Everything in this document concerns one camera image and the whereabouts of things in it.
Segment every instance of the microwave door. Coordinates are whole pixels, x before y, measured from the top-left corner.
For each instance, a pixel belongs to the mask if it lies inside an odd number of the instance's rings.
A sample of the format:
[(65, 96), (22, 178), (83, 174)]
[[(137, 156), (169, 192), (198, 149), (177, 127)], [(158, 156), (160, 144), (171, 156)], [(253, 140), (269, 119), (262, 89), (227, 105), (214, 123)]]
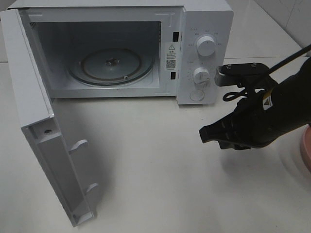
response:
[(13, 90), (21, 130), (50, 181), (73, 226), (94, 217), (81, 187), (71, 156), (81, 140), (68, 147), (53, 113), (51, 101), (42, 81), (42, 61), (35, 59), (24, 26), (30, 24), (18, 10), (0, 13)]

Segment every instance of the warning sticker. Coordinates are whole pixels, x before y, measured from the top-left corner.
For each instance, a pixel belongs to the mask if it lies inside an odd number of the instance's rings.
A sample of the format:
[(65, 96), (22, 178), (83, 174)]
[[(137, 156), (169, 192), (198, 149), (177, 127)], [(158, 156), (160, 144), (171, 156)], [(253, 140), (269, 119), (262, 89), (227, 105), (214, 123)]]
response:
[(180, 54), (180, 42), (165, 43), (165, 70), (177, 71)]
[(264, 96), (262, 100), (262, 106), (264, 111), (271, 108), (273, 106), (272, 98), (271, 98), (272, 90), (268, 91)]

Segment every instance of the microwave top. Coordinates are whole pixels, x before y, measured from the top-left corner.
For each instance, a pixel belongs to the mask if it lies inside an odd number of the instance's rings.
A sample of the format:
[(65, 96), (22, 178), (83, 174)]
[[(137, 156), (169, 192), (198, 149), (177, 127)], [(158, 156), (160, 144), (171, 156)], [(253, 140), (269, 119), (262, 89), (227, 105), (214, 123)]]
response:
[(46, 7), (170, 7), (187, 11), (231, 11), (225, 0), (17, 0), (9, 9)]

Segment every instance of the timer knob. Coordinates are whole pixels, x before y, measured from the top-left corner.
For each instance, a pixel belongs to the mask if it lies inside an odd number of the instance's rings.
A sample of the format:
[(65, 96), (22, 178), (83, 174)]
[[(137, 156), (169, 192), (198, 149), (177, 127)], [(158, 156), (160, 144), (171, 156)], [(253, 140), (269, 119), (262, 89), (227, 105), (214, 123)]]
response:
[(196, 42), (196, 48), (201, 56), (208, 57), (215, 52), (216, 43), (210, 35), (204, 35)]
[(205, 85), (209, 82), (210, 74), (206, 68), (200, 67), (193, 72), (193, 81), (198, 85)]

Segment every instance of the black cable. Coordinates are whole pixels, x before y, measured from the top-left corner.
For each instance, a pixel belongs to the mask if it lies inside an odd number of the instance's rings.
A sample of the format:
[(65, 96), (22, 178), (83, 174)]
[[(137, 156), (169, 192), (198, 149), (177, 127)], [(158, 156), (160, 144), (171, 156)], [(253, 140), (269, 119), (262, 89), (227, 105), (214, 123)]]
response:
[(272, 74), (276, 70), (287, 65), (292, 60), (296, 59), (297, 57), (300, 57), (301, 55), (305, 54), (306, 52), (309, 52), (310, 50), (311, 50), (311, 44), (299, 50), (298, 52), (294, 53), (293, 55), (289, 56), (288, 58), (284, 59), (283, 61), (279, 62), (275, 66), (271, 67), (268, 71), (264, 72), (258, 78), (256, 78), (255, 81), (248, 88), (245, 88), (240, 92), (229, 92), (225, 94), (223, 97), (223, 101), (228, 102), (228, 101), (235, 100), (236, 98), (241, 97), (241, 96), (247, 96), (247, 90), (254, 88), (266, 76)]

